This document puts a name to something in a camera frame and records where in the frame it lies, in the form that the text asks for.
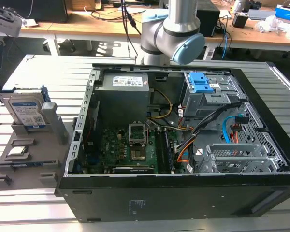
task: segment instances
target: orange cable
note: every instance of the orange cable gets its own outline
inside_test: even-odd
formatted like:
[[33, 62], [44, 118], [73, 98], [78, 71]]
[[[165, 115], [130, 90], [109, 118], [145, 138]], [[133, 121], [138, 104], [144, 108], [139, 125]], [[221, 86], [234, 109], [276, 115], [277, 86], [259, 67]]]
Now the orange cable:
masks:
[[189, 143], [184, 147], [184, 149], [179, 153], [179, 156], [177, 157], [177, 162], [179, 162], [179, 161], [181, 161], [181, 162], [188, 162], [188, 161], [189, 161], [189, 160], [180, 159], [180, 158], [182, 157], [182, 155], [183, 155], [184, 151], [187, 149], [187, 147], [189, 147], [190, 144], [192, 144], [194, 141], [195, 141], [195, 139], [192, 140], [191, 142], [189, 142]]

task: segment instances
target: wooden desk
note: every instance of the wooden desk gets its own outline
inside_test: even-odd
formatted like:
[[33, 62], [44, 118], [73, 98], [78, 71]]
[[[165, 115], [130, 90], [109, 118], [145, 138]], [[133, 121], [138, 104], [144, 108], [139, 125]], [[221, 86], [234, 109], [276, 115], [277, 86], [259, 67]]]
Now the wooden desk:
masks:
[[[222, 6], [215, 4], [220, 10], [230, 10], [230, 6]], [[261, 7], [261, 10], [273, 10], [273, 8]], [[261, 33], [255, 25], [257, 21], [248, 19], [243, 29], [235, 28], [232, 25], [232, 20], [228, 20], [227, 32], [230, 33], [232, 43], [230, 47], [233, 48], [245, 48], [245, 49], [259, 49], [259, 50], [277, 50], [277, 51], [290, 51], [290, 39], [286, 37], [286, 33], [278, 31]], [[221, 19], [223, 24], [226, 24], [227, 19]], [[216, 47], [218, 47], [222, 41], [222, 34], [215, 34], [213, 38], [206, 38], [209, 41], [209, 45], [206, 48], [204, 59], [211, 59], [212, 54]]]
[[[230, 6], [222, 6], [219, 3], [216, 3], [216, 6], [221, 10], [230, 10]], [[263, 7], [261, 9], [270, 10], [270, 8]], [[99, 14], [100, 17], [103, 18], [121, 17], [121, 12], [117, 11], [117, 8], [106, 8], [104, 11], [99, 11]], [[134, 18], [137, 20], [137, 28], [141, 31], [142, 24], [138, 21], [141, 21], [142, 14], [137, 14]], [[290, 51], [290, 40], [285, 36], [285, 33], [281, 31], [279, 31], [278, 34], [274, 32], [260, 33], [257, 29], [255, 29], [255, 24], [256, 21], [248, 20], [245, 28], [234, 28], [232, 26], [232, 19], [229, 19], [227, 31], [232, 37], [230, 47]], [[140, 42], [140, 35], [134, 28], [131, 27], [130, 23], [128, 23], [128, 33], [132, 42]], [[86, 40], [88, 42], [125, 42], [127, 40], [121, 20], [118, 20], [116, 23], [101, 21], [91, 17], [89, 13], [86, 12], [73, 12], [73, 14], [69, 17], [68, 23], [66, 24], [39, 23], [38, 27], [22, 29], [20, 37], [48, 39], [48, 44], [52, 55], [60, 54], [56, 38]], [[220, 45], [221, 41], [222, 34], [215, 34], [214, 37], [205, 39], [206, 52], [204, 59], [212, 58], [215, 48]]]
[[[105, 9], [105, 11], [98, 11], [102, 18], [117, 18], [121, 17], [121, 11], [117, 9]], [[133, 16], [137, 21], [141, 21], [142, 14]], [[142, 24], [136, 21], [137, 28], [141, 31]], [[90, 13], [87, 12], [73, 12], [69, 17], [68, 23], [53, 23], [48, 30], [49, 33], [56, 35], [69, 34], [71, 36], [89, 35], [89, 36], [108, 36], [109, 39], [123, 37], [126, 40], [126, 34], [123, 27], [122, 20], [118, 22], [107, 22], [93, 18]], [[131, 38], [137, 37], [137, 41], [140, 41], [141, 36], [128, 22], [128, 33]]]

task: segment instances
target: green circuit board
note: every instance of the green circuit board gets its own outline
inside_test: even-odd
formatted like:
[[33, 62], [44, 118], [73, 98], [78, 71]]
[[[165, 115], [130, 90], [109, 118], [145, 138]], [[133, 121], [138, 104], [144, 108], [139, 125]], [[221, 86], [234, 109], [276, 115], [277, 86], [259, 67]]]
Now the green circuit board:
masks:
[[[171, 146], [177, 141], [176, 132], [168, 132]], [[142, 131], [136, 131], [136, 138], [142, 138]], [[111, 174], [115, 167], [148, 167], [158, 172], [155, 131], [146, 131], [146, 145], [129, 144], [128, 129], [104, 129], [99, 155], [87, 154], [85, 163], [88, 174]]]

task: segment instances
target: aluminum extrusion table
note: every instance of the aluminum extrusion table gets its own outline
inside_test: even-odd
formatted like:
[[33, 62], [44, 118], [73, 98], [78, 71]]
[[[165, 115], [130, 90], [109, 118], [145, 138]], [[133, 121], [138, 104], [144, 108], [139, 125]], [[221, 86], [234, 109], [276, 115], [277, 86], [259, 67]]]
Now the aluminum extrusion table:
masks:
[[[58, 105], [57, 113], [64, 121], [72, 121], [80, 111], [92, 63], [132, 64], [133, 60], [27, 55], [5, 86], [45, 84], [52, 101]], [[191, 65], [242, 69], [290, 137], [290, 82], [275, 66], [263, 62], [202, 60]], [[11, 116], [0, 103], [0, 156], [12, 133], [11, 123]], [[0, 191], [0, 232], [290, 232], [290, 199], [262, 217], [80, 224], [64, 199], [54, 196], [54, 190]]]

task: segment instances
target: white label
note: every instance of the white label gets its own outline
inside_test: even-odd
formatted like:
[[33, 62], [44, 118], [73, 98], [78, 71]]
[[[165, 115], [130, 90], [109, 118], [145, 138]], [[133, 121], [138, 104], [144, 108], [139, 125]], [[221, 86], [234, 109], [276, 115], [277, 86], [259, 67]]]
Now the white label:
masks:
[[13, 102], [12, 106], [24, 126], [39, 128], [46, 125], [42, 115], [38, 113], [38, 106], [35, 102]]
[[203, 149], [200, 148], [197, 150], [197, 152], [195, 153], [197, 156], [202, 155], [203, 154]]
[[192, 173], [193, 168], [190, 166], [190, 164], [187, 164], [187, 170], [188, 170], [188, 172]]
[[211, 88], [220, 88], [219, 84], [209, 84]]
[[113, 78], [113, 86], [143, 86], [143, 79], [141, 76], [115, 76]]

